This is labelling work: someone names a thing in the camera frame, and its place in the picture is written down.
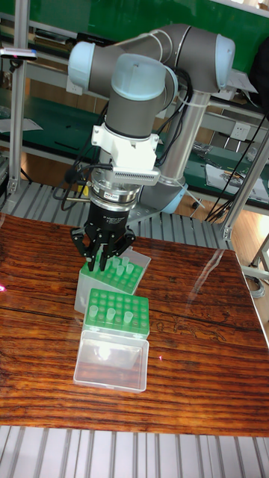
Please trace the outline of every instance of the clear plastic box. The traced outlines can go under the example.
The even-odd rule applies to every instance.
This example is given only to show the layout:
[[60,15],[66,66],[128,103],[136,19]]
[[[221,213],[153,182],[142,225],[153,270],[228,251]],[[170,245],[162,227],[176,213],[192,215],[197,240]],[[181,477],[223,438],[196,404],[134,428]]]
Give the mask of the clear plastic box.
[[146,390],[149,342],[84,330],[74,383],[140,393]]
[[[124,267],[123,274],[118,276],[114,260],[120,261],[119,265],[122,266],[124,258],[128,258],[129,263]],[[95,267],[95,270],[90,272],[86,262],[79,271],[74,309],[82,314],[85,313],[90,291],[93,288],[133,295],[150,261],[150,257],[128,248],[119,258],[109,259],[108,268],[104,272],[101,272],[99,267]],[[134,265],[134,269],[128,274],[127,267],[130,264]]]

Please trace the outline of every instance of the robotic arm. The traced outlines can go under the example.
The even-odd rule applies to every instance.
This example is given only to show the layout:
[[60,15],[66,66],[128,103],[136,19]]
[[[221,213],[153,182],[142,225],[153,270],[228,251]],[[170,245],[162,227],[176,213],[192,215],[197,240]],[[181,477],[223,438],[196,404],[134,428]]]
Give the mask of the robotic arm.
[[[109,98],[105,122],[93,127],[91,140],[101,148],[102,164],[111,168],[92,172],[87,222],[71,231],[90,270],[101,246],[104,270],[107,259],[122,254],[135,239],[126,223],[139,195],[140,201],[160,209],[167,198],[174,202],[210,94],[226,86],[234,52],[231,40],[187,25],[169,25],[105,48],[81,42],[72,50],[73,83]],[[176,95],[182,71],[191,94],[187,105],[179,99],[176,110],[182,106],[185,119],[175,114],[165,161],[157,168],[153,122]]]

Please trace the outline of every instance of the wooden table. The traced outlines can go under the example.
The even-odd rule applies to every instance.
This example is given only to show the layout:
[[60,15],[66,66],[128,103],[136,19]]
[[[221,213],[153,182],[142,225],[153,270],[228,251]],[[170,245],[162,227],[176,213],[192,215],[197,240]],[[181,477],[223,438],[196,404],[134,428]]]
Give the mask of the wooden table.
[[213,249],[141,238],[135,249],[152,258],[137,290],[149,297],[147,389],[79,387],[84,260],[69,227],[5,217],[0,424],[268,436],[268,349],[235,253],[202,283]]

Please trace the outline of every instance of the metal frame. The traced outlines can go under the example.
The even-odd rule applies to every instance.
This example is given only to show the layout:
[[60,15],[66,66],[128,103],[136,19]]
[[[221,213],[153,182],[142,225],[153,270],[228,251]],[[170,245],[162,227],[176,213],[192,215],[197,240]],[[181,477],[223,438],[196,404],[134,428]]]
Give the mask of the metal frame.
[[[30,0],[16,0],[14,48],[28,47]],[[13,73],[12,100],[11,100],[11,130],[10,130],[10,180],[8,193],[14,193],[19,186],[20,158],[22,152],[22,121],[25,97],[26,65],[22,65]]]
[[[259,269],[260,262],[265,270]],[[257,277],[258,279],[269,280],[269,234],[256,253],[251,266],[252,267],[242,266],[244,274]]]
[[246,175],[244,182],[236,194],[235,200],[232,203],[232,207],[229,210],[229,213],[226,216],[226,219],[223,221],[222,230],[223,237],[225,240],[231,240],[232,227],[235,224],[239,214],[241,213],[247,198],[250,195],[251,190],[253,189],[254,184],[256,183],[258,177],[260,176],[265,163],[269,158],[269,129],[265,135],[264,140],[262,141],[261,146],[257,152],[255,160],[253,161],[248,174]]

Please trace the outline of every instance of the black cable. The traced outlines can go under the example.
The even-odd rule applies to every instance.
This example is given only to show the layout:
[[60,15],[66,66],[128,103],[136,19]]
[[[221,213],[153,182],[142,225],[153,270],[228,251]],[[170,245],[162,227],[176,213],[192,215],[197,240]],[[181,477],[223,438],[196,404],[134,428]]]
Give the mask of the black cable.
[[[102,121],[104,119],[104,115],[106,115],[106,112],[108,110],[108,102],[106,102],[104,108],[102,109],[100,115],[98,116],[98,119],[97,119],[97,124],[102,124]],[[81,198],[82,194],[83,194],[83,191],[84,191],[84,188],[85,188],[85,185],[87,183],[87,180],[89,178],[89,175],[90,175],[90,171],[91,169],[93,169],[94,167],[100,167],[101,169],[111,169],[112,166],[109,165],[109,164],[88,164],[86,167],[80,169],[79,171],[77,171],[75,168],[79,165],[79,163],[82,161],[82,159],[84,158],[84,156],[82,156],[82,153],[83,151],[85,150],[85,148],[87,147],[90,139],[91,139],[91,136],[92,136],[92,130],[89,134],[89,136],[87,137],[84,145],[82,146],[80,152],[78,153],[76,159],[74,160],[74,163],[73,165],[71,166],[70,170],[69,170],[69,176],[70,176],[70,182],[69,182],[69,186],[68,188],[66,189],[66,191],[64,192],[64,195],[62,196],[58,196],[57,193],[59,191],[59,189],[61,189],[64,185],[66,181],[66,179],[64,178],[61,183],[53,190],[53,194],[52,194],[52,197],[54,199],[56,199],[57,201],[62,201],[62,205],[61,205],[61,208],[63,211],[68,211],[69,209],[71,209],[74,205],[75,205],[75,202],[73,204],[71,204],[70,206],[68,206],[68,208],[64,209],[64,204],[65,204],[65,201],[67,200],[67,197],[69,195],[69,192],[71,191],[72,189],[72,186],[75,184],[76,180],[77,180],[77,174],[80,174],[82,171],[86,170],[89,168],[89,172],[87,174],[87,178],[85,179],[85,184],[83,186],[83,188],[81,189],[79,195],[78,195],[78,199]],[[90,148],[87,150],[86,152],[86,155],[87,153],[92,149],[92,148],[95,148],[94,149],[94,153],[93,153],[93,160],[96,160],[96,158],[94,158],[94,155],[95,155],[95,152],[97,151],[97,147],[96,146],[90,146]]]
[[67,197],[69,196],[69,193],[72,189],[72,186],[77,182],[78,180],[78,177],[85,171],[85,170],[89,170],[88,171],[88,174],[87,174],[87,177],[86,178],[83,178],[83,181],[84,181],[84,184],[83,184],[83,188],[81,189],[81,191],[79,192],[79,195],[78,195],[78,199],[81,198],[82,194],[83,194],[83,191],[84,191],[84,188],[86,186],[86,183],[87,183],[87,180],[89,178],[89,175],[90,175],[90,172],[91,170],[93,170],[95,167],[98,167],[99,169],[102,169],[102,170],[112,170],[112,165],[111,164],[88,164],[87,166],[85,166],[84,168],[81,168],[79,171],[75,171],[74,173],[74,176],[69,180],[69,185],[68,185],[68,188],[64,191],[64,194],[62,194],[61,196],[58,196],[57,195],[57,192],[58,190],[63,187],[64,183],[66,182],[66,179],[63,179],[63,181],[61,181],[61,183],[59,184],[59,186],[57,186],[53,193],[52,193],[52,197],[54,199],[56,199],[57,201],[62,201],[62,204],[61,204],[61,209],[62,211],[68,211],[69,209],[73,208],[76,204],[76,202],[73,202],[71,205],[69,205],[67,208],[64,208],[64,205],[65,205],[65,202],[67,200]]
[[186,82],[187,84],[187,91],[186,91],[186,94],[185,94],[185,97],[184,99],[182,100],[183,101],[183,107],[182,105],[180,105],[180,107],[173,113],[173,115],[159,128],[159,130],[157,131],[158,134],[159,132],[162,130],[162,128],[165,127],[165,125],[170,122],[172,119],[174,119],[176,116],[179,115],[179,112],[180,110],[182,109],[182,113],[181,113],[181,116],[180,116],[180,119],[179,119],[179,122],[176,126],[176,129],[174,131],[174,134],[173,134],[173,137],[172,137],[172,140],[170,141],[168,147],[165,149],[164,153],[161,155],[161,157],[156,161],[155,165],[156,166],[161,166],[165,160],[166,160],[166,157],[167,157],[167,154],[168,152],[170,151],[172,145],[175,143],[175,141],[178,139],[181,131],[182,131],[182,123],[183,123],[183,119],[184,119],[184,116],[185,116],[185,113],[188,109],[188,105],[185,104],[185,102],[187,103],[190,103],[191,101],[191,98],[192,98],[192,95],[193,95],[193,88],[192,88],[192,84],[191,84],[191,78],[189,76],[189,74],[184,71],[183,69],[179,69],[177,71],[177,74],[179,77],[183,78],[184,81]]
[[[97,119],[97,121],[96,121],[98,125],[99,125],[100,123],[102,123],[103,118],[104,118],[104,115],[106,114],[106,111],[107,111],[107,110],[108,110],[108,102],[106,102],[104,108],[102,109],[100,115],[98,116],[98,119]],[[75,161],[74,161],[74,163],[73,163],[73,166],[72,166],[73,169],[75,169],[75,168],[78,166],[78,164],[81,162],[82,153],[83,153],[83,151],[85,150],[85,148],[87,147],[88,143],[90,142],[90,139],[91,139],[91,136],[92,136],[92,132],[93,132],[93,130],[91,130],[91,132],[90,132],[89,136],[87,137],[87,139],[86,139],[84,145],[82,146],[80,152],[78,153],[78,155],[77,155],[77,157],[76,157],[76,159],[75,159]],[[93,146],[91,146],[91,147],[87,150],[86,154],[91,150],[91,148],[93,148]]]
[[30,183],[33,182],[33,180],[30,178],[30,176],[28,176],[28,174],[27,174],[22,168],[21,168],[21,173],[26,177],[26,179],[27,179]]
[[[257,134],[259,133],[259,130],[260,130],[260,128],[262,127],[262,123],[265,121],[265,118],[266,118],[266,116],[268,115],[268,113],[266,113],[266,114],[263,116],[261,122],[259,123],[258,128],[256,129],[255,134],[253,135],[252,140],[250,141],[250,144],[249,144],[249,145],[247,146],[247,148],[244,150],[243,155],[241,156],[240,160],[238,161],[238,163],[236,164],[234,170],[232,171],[230,177],[228,178],[228,181],[227,181],[227,183],[225,184],[224,188],[222,189],[222,191],[221,191],[219,197],[217,198],[217,201],[213,204],[211,210],[209,211],[208,215],[206,216],[205,221],[209,220],[209,218],[210,218],[210,217],[212,216],[212,214],[213,214],[213,211],[214,211],[216,205],[217,205],[218,202],[222,199],[223,194],[225,193],[226,189],[227,189],[228,186],[229,186],[229,183],[230,183],[231,180],[232,180],[232,177],[234,176],[234,174],[235,174],[235,172],[236,172],[238,166],[239,166],[240,163],[243,161],[245,155],[247,154],[248,150],[250,149],[250,147],[251,147],[253,141],[255,140]],[[231,201],[233,201],[233,200],[235,199],[236,194],[237,194],[237,193],[235,193],[235,195],[230,199]]]

